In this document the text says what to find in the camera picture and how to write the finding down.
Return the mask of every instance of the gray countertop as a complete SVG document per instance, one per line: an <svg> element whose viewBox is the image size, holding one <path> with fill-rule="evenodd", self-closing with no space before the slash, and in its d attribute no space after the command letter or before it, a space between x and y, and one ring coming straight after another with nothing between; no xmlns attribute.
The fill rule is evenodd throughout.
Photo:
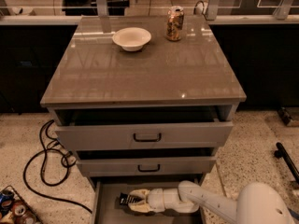
<svg viewBox="0 0 299 224"><path fill-rule="evenodd" d="M103 22L110 26L103 33ZM41 104L238 104L246 99L205 19L185 16L182 39L165 38L166 16L82 18ZM141 27L151 41L124 51L112 36Z"/></svg>

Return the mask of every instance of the drawer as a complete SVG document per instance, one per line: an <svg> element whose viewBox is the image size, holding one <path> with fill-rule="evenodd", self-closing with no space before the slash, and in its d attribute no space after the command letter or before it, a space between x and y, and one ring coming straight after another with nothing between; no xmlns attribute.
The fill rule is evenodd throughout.
<svg viewBox="0 0 299 224"><path fill-rule="evenodd" d="M163 213L141 214L130 210L127 206L119 205L121 193L128 194L134 189L173 189L179 184L178 178L159 180L152 178L150 182L135 181L135 178L96 183L93 206L92 224L201 224L201 211L192 214L180 214L173 210Z"/></svg>
<svg viewBox="0 0 299 224"><path fill-rule="evenodd" d="M111 150L223 146L231 121L203 123L62 126L56 129L69 150Z"/></svg>
<svg viewBox="0 0 299 224"><path fill-rule="evenodd" d="M78 161L85 176L179 175L209 173L215 157L114 159Z"/></svg>

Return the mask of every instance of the black handle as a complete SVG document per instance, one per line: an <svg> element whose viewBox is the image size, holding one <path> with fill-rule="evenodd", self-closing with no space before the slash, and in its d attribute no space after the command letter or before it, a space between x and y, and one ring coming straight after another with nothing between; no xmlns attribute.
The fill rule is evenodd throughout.
<svg viewBox="0 0 299 224"><path fill-rule="evenodd" d="M276 150L274 152L275 157L277 157L278 159L282 157L284 159L284 161L287 163L290 171L292 172L292 175L295 178L296 182L299 184L298 170L297 170L296 166L293 164L292 159L290 158L286 149L284 148L284 146L281 143L277 143L277 148L278 148L278 150Z"/></svg>
<svg viewBox="0 0 299 224"><path fill-rule="evenodd" d="M159 142L162 138L162 135L161 135L161 133L158 133L157 138L154 138L154 139L140 139L140 138L137 138L137 134L134 133L133 138L136 142Z"/></svg>
<svg viewBox="0 0 299 224"><path fill-rule="evenodd" d="M158 172L160 171L160 164L158 164L156 169L141 169L141 165L138 165L138 171L141 173Z"/></svg>

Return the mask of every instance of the black partition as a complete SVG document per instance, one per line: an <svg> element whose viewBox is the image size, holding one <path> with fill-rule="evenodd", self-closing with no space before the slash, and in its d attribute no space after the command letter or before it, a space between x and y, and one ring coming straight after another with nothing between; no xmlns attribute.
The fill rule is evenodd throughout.
<svg viewBox="0 0 299 224"><path fill-rule="evenodd" d="M247 95L239 109L299 106L299 24L210 27Z"/></svg>
<svg viewBox="0 0 299 224"><path fill-rule="evenodd" d="M45 112L40 100L74 25L0 26L0 112Z"/></svg>

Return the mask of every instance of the black metal stand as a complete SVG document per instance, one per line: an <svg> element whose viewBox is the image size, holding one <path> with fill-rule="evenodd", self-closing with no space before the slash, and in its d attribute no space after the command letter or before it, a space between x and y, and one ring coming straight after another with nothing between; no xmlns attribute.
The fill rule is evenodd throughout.
<svg viewBox="0 0 299 224"><path fill-rule="evenodd" d="M287 163L292 175L294 176L296 182L299 184L299 172L296 166L293 164L292 159L290 158L289 154L287 153L286 149L281 143L277 143L277 148L274 152L274 156L278 159L283 158L284 161Z"/></svg>

